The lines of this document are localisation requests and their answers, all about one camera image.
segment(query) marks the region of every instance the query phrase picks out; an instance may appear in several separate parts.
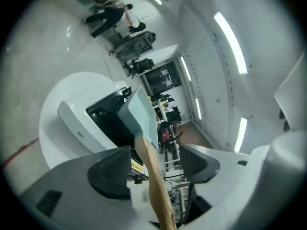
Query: red object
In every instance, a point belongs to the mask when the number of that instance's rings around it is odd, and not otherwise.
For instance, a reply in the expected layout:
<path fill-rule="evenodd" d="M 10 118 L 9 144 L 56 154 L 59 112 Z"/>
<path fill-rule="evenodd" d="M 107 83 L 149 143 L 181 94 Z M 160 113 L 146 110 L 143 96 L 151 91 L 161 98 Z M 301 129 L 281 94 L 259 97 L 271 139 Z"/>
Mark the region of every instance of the red object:
<path fill-rule="evenodd" d="M 17 155 L 19 155 L 19 153 L 21 153 L 22 151 L 26 150 L 27 148 L 29 148 L 30 146 L 32 146 L 34 143 L 36 143 L 37 141 L 39 141 L 38 138 L 32 140 L 30 143 L 21 146 L 17 152 L 15 152 L 12 156 L 10 156 L 9 158 L 7 158 L 3 165 L 2 168 L 4 169 L 5 166 L 7 166 Z"/>
<path fill-rule="evenodd" d="M 164 130 L 162 133 L 162 143 L 167 142 L 168 139 L 169 139 L 169 132 L 167 130 Z"/>

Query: wooden stick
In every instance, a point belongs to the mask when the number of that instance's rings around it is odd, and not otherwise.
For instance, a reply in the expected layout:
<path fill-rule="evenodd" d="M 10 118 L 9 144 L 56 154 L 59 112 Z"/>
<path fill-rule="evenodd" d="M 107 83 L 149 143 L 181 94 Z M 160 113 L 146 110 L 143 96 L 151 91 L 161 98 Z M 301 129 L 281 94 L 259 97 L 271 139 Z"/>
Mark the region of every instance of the wooden stick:
<path fill-rule="evenodd" d="M 144 136 L 135 138 L 135 150 L 149 173 L 149 200 L 158 217 L 162 230 L 175 230 L 176 223 L 171 201 L 161 177 L 154 148 Z"/>

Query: red line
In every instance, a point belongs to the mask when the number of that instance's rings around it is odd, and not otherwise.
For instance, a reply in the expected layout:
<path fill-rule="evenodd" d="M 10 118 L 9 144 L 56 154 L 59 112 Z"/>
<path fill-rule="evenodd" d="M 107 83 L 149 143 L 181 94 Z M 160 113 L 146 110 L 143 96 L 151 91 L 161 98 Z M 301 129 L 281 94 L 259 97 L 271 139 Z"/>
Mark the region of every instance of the red line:
<path fill-rule="evenodd" d="M 29 144 L 23 145 L 21 146 L 17 152 L 15 152 L 12 156 L 10 156 L 9 158 L 7 158 L 3 165 L 2 165 L 2 169 L 4 169 L 5 166 L 7 166 L 17 155 L 19 155 L 21 152 L 23 152 L 24 150 L 26 150 L 27 148 L 31 147 L 34 143 L 36 143 L 37 141 L 39 141 L 39 138 L 36 138 L 34 140 L 32 140 Z"/>

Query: black pants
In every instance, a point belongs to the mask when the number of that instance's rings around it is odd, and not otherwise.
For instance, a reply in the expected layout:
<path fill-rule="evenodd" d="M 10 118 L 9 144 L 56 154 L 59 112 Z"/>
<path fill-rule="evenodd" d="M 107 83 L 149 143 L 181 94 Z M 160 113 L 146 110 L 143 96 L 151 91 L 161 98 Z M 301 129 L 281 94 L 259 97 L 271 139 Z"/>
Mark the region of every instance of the black pants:
<path fill-rule="evenodd" d="M 120 21 L 124 12 L 125 11 L 123 9 L 106 8 L 103 13 L 98 13 L 87 17 L 85 19 L 86 23 L 92 23 L 106 19 L 106 22 L 98 29 L 93 31 L 91 36 L 95 38 L 101 33 L 104 33 L 106 30 L 112 28 L 114 25 L 116 25 L 117 22 Z"/>

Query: gray floor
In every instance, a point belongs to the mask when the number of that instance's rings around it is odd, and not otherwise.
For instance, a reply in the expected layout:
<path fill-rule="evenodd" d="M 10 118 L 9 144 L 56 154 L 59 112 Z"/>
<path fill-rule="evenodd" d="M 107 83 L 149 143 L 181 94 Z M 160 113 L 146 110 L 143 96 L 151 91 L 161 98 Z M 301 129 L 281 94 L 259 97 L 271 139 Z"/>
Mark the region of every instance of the gray floor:
<path fill-rule="evenodd" d="M 89 36 L 90 29 L 81 23 L 89 14 L 78 0 L 35 0 L 21 16 L 1 57 L 1 163 L 38 137 L 44 100 L 64 77 L 93 71 L 124 80 L 132 89 L 142 84 L 138 77 L 127 77 L 118 60 L 108 55 L 107 40 Z M 4 168 L 17 195 L 47 171 L 39 143 Z"/>

